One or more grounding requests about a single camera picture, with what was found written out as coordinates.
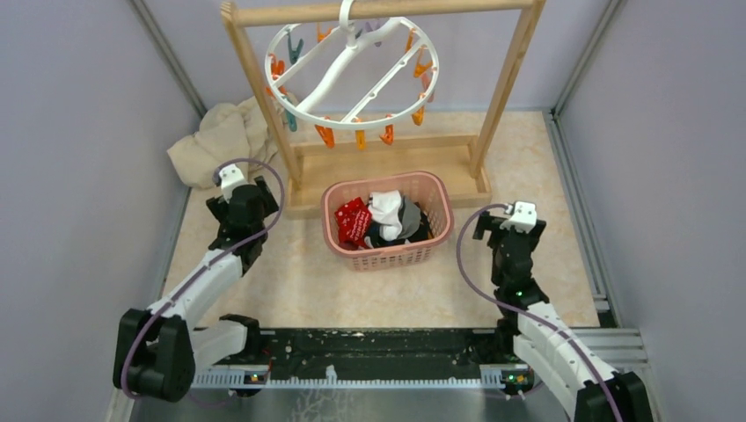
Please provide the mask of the white sock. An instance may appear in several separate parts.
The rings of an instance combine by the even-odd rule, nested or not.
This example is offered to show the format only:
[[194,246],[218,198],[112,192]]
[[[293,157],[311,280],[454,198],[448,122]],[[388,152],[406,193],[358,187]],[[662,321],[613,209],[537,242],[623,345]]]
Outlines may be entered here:
[[398,239],[402,232],[399,218],[402,203],[402,195],[398,190],[372,192],[369,195],[368,210],[372,220],[380,225],[380,237],[385,241]]

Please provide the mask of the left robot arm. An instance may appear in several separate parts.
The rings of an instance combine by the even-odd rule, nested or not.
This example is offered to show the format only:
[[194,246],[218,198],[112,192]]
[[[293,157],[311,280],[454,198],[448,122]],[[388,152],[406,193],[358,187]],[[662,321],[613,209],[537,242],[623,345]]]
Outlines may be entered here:
[[202,370],[230,356],[251,364],[264,351],[250,317],[229,314],[211,327],[197,325],[256,263],[282,215],[282,198],[263,177],[247,181],[237,170],[223,170],[217,178],[222,193],[206,205],[218,230],[199,264],[169,294],[146,309],[127,310],[119,321],[113,385],[128,397],[176,403]]

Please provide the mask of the pink plastic laundry basket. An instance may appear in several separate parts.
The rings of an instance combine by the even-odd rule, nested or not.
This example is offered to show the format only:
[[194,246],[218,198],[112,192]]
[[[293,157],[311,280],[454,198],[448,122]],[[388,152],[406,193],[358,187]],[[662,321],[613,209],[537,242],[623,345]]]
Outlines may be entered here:
[[[336,215],[349,202],[366,200],[370,193],[397,190],[421,207],[426,217],[426,234],[419,242],[404,242],[379,248],[354,248],[340,240]],[[329,249],[344,258],[356,271],[408,266],[429,259],[433,249],[443,244],[453,229],[453,213],[445,184],[435,174],[413,171],[386,178],[339,182],[322,195],[322,233]]]

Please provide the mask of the lilac plastic clip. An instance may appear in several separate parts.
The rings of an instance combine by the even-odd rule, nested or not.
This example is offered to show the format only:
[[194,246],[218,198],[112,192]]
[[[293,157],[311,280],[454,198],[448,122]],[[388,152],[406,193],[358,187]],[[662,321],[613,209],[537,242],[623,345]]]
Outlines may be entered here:
[[366,41],[375,47],[381,47],[383,44],[383,20],[366,21],[364,25]]

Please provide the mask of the red snowflake sock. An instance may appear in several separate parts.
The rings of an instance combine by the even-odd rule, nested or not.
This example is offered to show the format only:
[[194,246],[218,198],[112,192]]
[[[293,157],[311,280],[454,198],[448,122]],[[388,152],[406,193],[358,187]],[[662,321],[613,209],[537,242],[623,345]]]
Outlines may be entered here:
[[372,222],[372,214],[362,198],[358,197],[341,205],[333,213],[333,217],[338,226],[338,241],[342,249],[369,249],[365,238]]

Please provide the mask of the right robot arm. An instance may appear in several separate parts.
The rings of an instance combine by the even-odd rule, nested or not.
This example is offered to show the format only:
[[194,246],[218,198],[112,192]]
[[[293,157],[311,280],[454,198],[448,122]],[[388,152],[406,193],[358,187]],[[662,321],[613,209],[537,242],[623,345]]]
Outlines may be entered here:
[[530,203],[481,208],[465,224],[473,239],[491,251],[487,294],[467,285],[502,313],[495,350],[506,362],[521,360],[554,395],[570,421],[652,421],[647,387],[634,372],[623,372],[586,346],[560,317],[533,276],[532,254],[546,227]]

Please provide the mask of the black sock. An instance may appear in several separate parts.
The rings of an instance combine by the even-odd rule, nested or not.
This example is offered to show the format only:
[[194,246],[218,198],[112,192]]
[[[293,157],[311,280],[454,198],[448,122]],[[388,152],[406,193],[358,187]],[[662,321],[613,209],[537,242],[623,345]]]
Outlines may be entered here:
[[363,237],[363,245],[368,249],[384,248],[399,246],[403,244],[414,244],[424,242],[433,238],[433,230],[426,213],[421,212],[420,222],[410,236],[397,238],[394,240],[385,240],[382,237],[383,231],[381,225],[377,222],[372,222]]

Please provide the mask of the grey sock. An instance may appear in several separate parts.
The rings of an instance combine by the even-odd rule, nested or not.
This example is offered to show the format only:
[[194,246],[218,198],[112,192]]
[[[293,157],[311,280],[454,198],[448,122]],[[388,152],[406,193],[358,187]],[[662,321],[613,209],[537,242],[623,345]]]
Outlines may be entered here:
[[398,239],[407,239],[414,235],[421,225],[421,209],[409,197],[403,196],[399,209],[401,231]]

